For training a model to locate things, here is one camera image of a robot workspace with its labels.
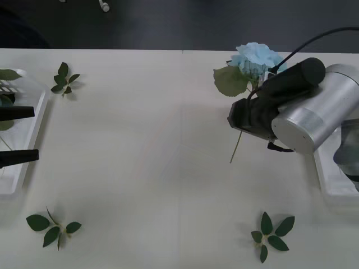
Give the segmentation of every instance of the white table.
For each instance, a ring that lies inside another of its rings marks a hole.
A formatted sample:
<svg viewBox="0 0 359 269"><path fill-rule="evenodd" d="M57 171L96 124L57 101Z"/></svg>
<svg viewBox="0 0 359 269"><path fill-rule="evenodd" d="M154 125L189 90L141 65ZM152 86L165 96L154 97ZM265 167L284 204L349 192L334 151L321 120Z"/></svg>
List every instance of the white table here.
<svg viewBox="0 0 359 269"><path fill-rule="evenodd" d="M321 196L312 157L238 139L213 68L231 52L1 49L1 65L54 85L61 62L80 73L53 95L23 193L0 206L0 268L357 268L359 217ZM359 67L358 54L298 54ZM82 228L57 252L25 218L45 206ZM290 214L290 251L262 265L250 232L267 211Z"/></svg>

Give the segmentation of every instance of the clear plastic container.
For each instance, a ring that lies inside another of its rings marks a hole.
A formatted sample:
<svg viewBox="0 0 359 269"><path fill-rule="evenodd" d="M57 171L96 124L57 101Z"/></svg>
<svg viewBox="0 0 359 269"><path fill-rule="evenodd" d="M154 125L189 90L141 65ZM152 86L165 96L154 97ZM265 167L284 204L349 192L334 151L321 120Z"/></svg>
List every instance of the clear plastic container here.
<svg viewBox="0 0 359 269"><path fill-rule="evenodd" d="M0 131L1 138L12 150L31 150L34 148L50 90L35 81L26 71L14 69L22 77L14 81L0 80L0 94L15 93L18 106L33 106L35 116L14 120L14 125L6 131ZM8 151L0 140L0 151ZM0 199L11 198L21 189L29 163L17 164L0 169Z"/></svg>

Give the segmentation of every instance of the white tray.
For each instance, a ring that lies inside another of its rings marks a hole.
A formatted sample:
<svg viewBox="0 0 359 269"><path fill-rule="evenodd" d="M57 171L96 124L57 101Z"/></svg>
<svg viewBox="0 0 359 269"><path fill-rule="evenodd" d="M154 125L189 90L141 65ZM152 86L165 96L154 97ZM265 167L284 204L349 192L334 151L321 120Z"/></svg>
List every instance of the white tray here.
<svg viewBox="0 0 359 269"><path fill-rule="evenodd" d="M338 127L314 152L321 191L332 206L359 206L359 192L333 160L340 143L341 128Z"/></svg>
<svg viewBox="0 0 359 269"><path fill-rule="evenodd" d="M14 69L22 77L15 81L0 80L0 94L15 93L15 105L33 106L35 116L17 119L9 130L0 131L0 136L13 150L34 148L45 107L50 96L49 89L31 78L26 71ZM0 151L8 151L0 140ZM17 164L0 169L0 199L14 197L21 189L29 163Z"/></svg>

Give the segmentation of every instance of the flower stem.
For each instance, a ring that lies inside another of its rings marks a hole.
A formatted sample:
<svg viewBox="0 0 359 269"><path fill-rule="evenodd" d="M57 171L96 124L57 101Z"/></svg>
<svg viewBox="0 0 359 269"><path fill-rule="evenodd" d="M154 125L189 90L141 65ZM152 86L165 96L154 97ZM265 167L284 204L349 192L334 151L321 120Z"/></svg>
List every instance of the flower stem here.
<svg viewBox="0 0 359 269"><path fill-rule="evenodd" d="M9 150L12 150L12 148L9 147L9 145L4 141L4 139L2 139L2 137L0 136L0 139L2 140L2 142L4 142L4 144L9 148Z"/></svg>
<svg viewBox="0 0 359 269"><path fill-rule="evenodd" d="M241 140L241 136L242 136L242 131L241 131L240 136L239 136L239 138L238 138L238 141L237 141L236 147L234 148L234 152L233 152L233 154L232 154L231 161L229 162L230 164L232 163L233 158L234 158L234 155L236 154L238 144L240 143L240 140Z"/></svg>

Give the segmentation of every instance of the blue flower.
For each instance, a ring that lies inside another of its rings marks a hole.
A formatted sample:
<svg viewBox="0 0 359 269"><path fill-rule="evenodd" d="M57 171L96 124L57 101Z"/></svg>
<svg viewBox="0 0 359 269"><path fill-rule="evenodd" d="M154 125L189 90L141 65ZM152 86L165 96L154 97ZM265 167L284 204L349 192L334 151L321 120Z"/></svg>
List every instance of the blue flower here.
<svg viewBox="0 0 359 269"><path fill-rule="evenodd" d="M251 78L258 79L268 68L276 66L283 58L277 52L268 48L265 44L257 42L240 45L236 48L240 53L233 55L228 63L230 66L238 66L241 72ZM287 64L279 68L279 72L287 69Z"/></svg>

